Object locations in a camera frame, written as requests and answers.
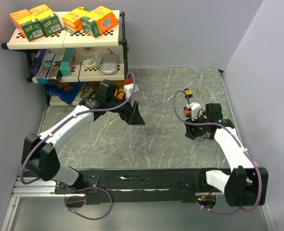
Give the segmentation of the orange padlock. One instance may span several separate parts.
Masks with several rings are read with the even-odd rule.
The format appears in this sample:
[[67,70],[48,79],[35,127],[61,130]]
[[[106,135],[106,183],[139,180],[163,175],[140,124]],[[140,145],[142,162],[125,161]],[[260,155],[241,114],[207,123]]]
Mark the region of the orange padlock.
[[186,117],[190,117],[191,116],[191,109],[184,107],[184,114],[186,115]]

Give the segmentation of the yellow padlock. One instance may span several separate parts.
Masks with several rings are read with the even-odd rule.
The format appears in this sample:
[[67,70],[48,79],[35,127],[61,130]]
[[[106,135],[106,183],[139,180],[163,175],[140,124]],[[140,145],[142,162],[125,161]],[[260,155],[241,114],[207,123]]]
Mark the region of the yellow padlock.
[[185,88],[184,89],[184,92],[185,92],[185,98],[191,98],[192,96],[193,96],[193,93],[192,93],[192,91],[190,90],[190,89],[188,89],[188,88]]

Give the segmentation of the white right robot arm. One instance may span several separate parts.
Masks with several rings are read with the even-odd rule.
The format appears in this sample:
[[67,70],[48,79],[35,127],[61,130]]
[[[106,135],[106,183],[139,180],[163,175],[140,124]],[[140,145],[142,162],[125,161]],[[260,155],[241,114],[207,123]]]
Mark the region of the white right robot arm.
[[198,180],[199,188],[208,192],[212,188],[224,193],[229,206],[253,206],[257,199],[263,205],[269,174],[264,167],[254,167],[245,155],[234,124],[225,119],[219,103],[208,103],[202,108],[198,103],[184,107],[186,115],[185,136],[191,140],[207,135],[222,149],[231,172],[206,168]]

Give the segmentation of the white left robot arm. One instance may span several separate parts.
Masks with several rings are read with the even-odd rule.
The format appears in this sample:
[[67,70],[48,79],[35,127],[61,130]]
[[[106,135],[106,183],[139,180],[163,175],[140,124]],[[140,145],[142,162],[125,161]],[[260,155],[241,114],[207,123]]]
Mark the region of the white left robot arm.
[[84,186],[83,175],[74,168],[61,164],[57,153],[82,128],[96,121],[106,112],[117,113],[128,125],[144,125],[138,102],[131,102],[136,84],[123,87],[124,96],[119,99],[118,86],[109,81],[99,84],[97,90],[82,99],[74,110],[56,125],[35,135],[29,134],[24,141],[22,154],[22,178],[25,170],[31,171],[43,181],[54,180],[66,184],[71,193],[78,193]]

